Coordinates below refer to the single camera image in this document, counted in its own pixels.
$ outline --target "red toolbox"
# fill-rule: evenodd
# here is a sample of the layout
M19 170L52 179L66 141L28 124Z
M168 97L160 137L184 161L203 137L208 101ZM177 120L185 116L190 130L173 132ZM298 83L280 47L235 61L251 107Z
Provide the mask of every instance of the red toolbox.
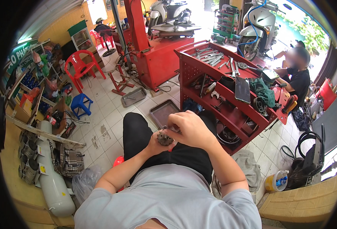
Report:
M219 52L224 53L224 59L219 62L216 66L212 67L205 62L191 56L196 53L195 49L205 49L212 48ZM182 110L182 105L185 100L188 98L193 99L196 103L201 105L204 109L211 110L216 118L222 123L218 124L221 127L217 126L218 133L222 131L223 125L227 126L233 133L235 133L240 140L233 145L222 144L223 148L230 155L236 153L239 149L243 148L246 144L248 144L251 140L253 140L258 134L260 134L267 126L269 126L276 118L279 118L283 124L287 122L287 114L283 114L281 109L278 109L276 112L267 108L268 116L264 117L259 112L257 112L252 105L241 102L235 99L234 92L223 86L219 82L217 82L215 86L215 91L221 95L221 97L225 98L228 104L221 105L221 111L217 111L211 105L219 105L221 100L217 99L215 96L212 98L211 93L203 95L202 98L199 97L200 89L194 89L191 86L191 83L198 80L198 78L202 78L204 73L207 73L212 79L220 80L221 76L228 76L225 73L231 71L226 66L223 66L221 69L218 67L227 62L229 57L232 57L234 61L246 63L249 67L256 66L247 61L245 58L233 53L215 43L211 43L209 41L200 41L196 43L192 43L186 46L182 46L175 50L175 53L178 55L180 59L180 102ZM243 78L256 78L260 77L260 72L254 72L251 69L239 69L240 77ZM286 104L289 93L284 88L273 88L276 102L282 104L282 107ZM256 97L253 92L250 92L251 101ZM249 121L253 121L255 125L248 125Z

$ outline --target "scooter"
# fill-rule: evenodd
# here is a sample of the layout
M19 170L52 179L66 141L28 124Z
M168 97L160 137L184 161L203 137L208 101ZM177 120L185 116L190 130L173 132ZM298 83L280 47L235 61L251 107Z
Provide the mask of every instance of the scooter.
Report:
M253 61L255 59L256 54L266 53L270 50L271 46L276 43L276 35L278 34L278 30L280 25L275 22L275 15L270 11L280 11L278 6L270 1L266 1L266 4L263 7L254 9L257 6L261 6L264 4L264 0L252 0L252 2L248 2L245 4L253 4L253 6L249 9L249 11L244 16L243 26L244 28L239 33L241 39L239 40L238 49L249 61ZM283 4L287 9L291 10L287 4Z
M180 22L190 22L191 11L187 8L186 2L176 2L171 4L171 0L158 0L152 3L149 10L151 19L148 23L148 35L151 35L151 28L155 25L164 24L169 21L179 20Z

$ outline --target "cloth rag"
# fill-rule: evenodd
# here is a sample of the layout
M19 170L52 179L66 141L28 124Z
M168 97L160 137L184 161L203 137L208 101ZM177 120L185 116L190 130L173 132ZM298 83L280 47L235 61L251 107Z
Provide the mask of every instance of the cloth rag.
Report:
M262 177L260 172L260 166L255 161L254 153L249 150L240 149L237 153L232 155L232 158L244 172L247 183L249 184L249 191L255 192L259 190ZM221 184L215 174L213 176L211 186L213 195L217 199L221 199Z
M275 107L275 94L274 91L269 89L267 85L265 85L262 78L256 78L253 81L249 82L250 89L260 98L264 100L264 102L268 105L268 107Z

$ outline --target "gray t-shirt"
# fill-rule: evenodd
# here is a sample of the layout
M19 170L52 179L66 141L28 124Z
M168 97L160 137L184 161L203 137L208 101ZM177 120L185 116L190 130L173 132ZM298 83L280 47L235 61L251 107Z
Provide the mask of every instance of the gray t-shirt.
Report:
M94 189L75 213L75 228L134 229L151 218L168 229L262 227L248 190L237 189L218 200L197 171L161 164L140 171L119 193Z

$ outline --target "tree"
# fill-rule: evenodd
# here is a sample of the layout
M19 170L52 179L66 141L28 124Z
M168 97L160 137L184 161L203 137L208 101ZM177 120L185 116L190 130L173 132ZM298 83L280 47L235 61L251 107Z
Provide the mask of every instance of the tree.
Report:
M301 22L296 22L285 18L285 15L279 11L276 14L283 18L283 21L288 22L294 30L299 30L299 33L305 37L303 42L310 54L329 49L330 39L328 35L309 16L305 15Z

